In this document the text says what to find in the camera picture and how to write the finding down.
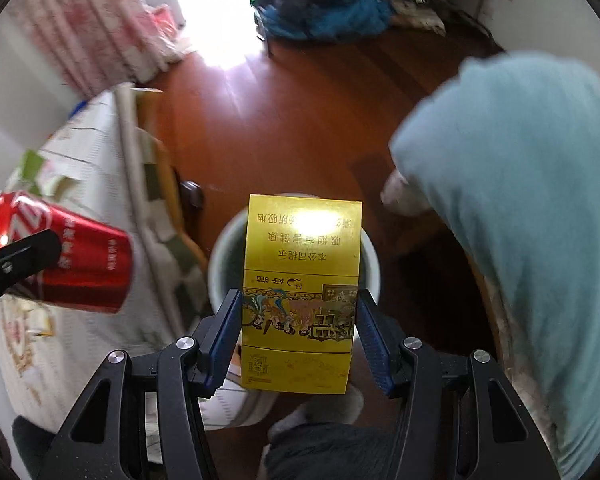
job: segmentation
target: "reddish-brown floor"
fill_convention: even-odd
[[[277,42],[271,59],[227,33],[219,49],[190,54],[152,82],[166,92],[159,134],[180,176],[199,183],[204,210],[190,225],[209,254],[250,193],[302,192],[362,200],[363,226],[382,267],[380,307],[405,332],[440,350],[492,349],[471,273],[453,237],[397,259],[394,242],[408,225],[382,208],[393,169],[387,143],[413,107],[454,76],[466,56],[493,51],[480,34],[450,27],[433,33],[389,30],[355,44]],[[373,387],[356,348],[352,380],[365,393],[361,425],[390,428],[394,401]],[[266,430],[299,397],[281,396],[262,423],[208,433],[221,479],[254,479]]]

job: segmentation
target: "yellow box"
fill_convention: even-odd
[[[244,386],[344,393],[361,228],[361,202],[251,195],[242,306]]]

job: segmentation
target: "red soda can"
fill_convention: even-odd
[[[10,294],[59,306],[115,314],[131,284],[128,235],[30,194],[0,193],[0,248],[44,229],[62,242],[54,267],[10,289]]]

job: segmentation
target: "pink cloth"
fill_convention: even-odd
[[[144,0],[12,0],[8,9],[85,99],[180,59]]]

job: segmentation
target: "metal screw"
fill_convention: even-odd
[[[180,339],[178,339],[178,341],[176,342],[176,346],[180,349],[180,350],[186,350],[188,348],[191,348],[193,345],[196,344],[196,340],[193,339],[192,337],[181,337]]]
[[[422,341],[420,341],[417,337],[407,337],[402,342],[409,350],[417,350],[422,346]]]
[[[479,363],[488,363],[491,356],[489,355],[489,352],[485,350],[476,350],[474,352],[474,359]]]
[[[114,350],[109,354],[109,357],[107,357],[108,361],[115,365],[117,365],[124,358],[125,353],[122,350]]]

